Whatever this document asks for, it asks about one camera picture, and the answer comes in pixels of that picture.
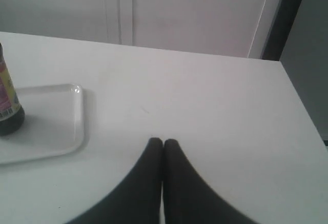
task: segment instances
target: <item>table surface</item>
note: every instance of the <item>table surface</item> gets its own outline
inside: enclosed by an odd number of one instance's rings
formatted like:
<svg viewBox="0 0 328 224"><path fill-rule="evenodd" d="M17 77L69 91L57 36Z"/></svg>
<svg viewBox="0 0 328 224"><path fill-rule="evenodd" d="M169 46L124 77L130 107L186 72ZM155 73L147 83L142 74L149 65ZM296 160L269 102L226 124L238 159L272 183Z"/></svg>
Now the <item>table surface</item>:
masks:
<svg viewBox="0 0 328 224"><path fill-rule="evenodd" d="M86 145L0 167L0 223L65 223L107 195L152 136L261 224L327 223L328 154L280 62L0 32L17 87L85 89Z"/></svg>

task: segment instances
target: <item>white tray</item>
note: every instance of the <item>white tray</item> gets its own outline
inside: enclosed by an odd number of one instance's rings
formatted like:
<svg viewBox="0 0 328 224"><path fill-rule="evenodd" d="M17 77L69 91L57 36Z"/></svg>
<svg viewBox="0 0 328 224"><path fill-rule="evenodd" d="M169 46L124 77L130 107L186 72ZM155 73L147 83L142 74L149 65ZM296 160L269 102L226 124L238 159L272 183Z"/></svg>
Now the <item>white tray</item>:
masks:
<svg viewBox="0 0 328 224"><path fill-rule="evenodd" d="M76 84L16 89L22 127L0 137L0 164L64 155L84 140L83 90Z"/></svg>

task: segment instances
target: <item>dark bottle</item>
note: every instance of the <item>dark bottle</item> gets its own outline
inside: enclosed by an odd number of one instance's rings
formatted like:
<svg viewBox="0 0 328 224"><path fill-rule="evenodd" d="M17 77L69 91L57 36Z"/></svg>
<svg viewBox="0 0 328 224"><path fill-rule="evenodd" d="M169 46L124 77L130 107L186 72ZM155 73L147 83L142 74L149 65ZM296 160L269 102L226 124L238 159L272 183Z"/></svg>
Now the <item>dark bottle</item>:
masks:
<svg viewBox="0 0 328 224"><path fill-rule="evenodd" d="M25 119L25 112L18 101L0 44L0 136L18 130Z"/></svg>

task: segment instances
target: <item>barcode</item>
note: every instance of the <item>barcode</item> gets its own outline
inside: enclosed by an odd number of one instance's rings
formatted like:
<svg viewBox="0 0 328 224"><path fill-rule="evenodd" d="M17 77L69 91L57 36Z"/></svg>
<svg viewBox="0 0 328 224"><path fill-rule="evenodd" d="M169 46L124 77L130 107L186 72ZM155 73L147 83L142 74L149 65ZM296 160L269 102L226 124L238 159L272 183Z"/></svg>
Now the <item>barcode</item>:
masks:
<svg viewBox="0 0 328 224"><path fill-rule="evenodd" d="M3 112L0 112L0 118L4 118L8 115L12 114L12 108L9 108L8 110L5 110Z"/></svg>

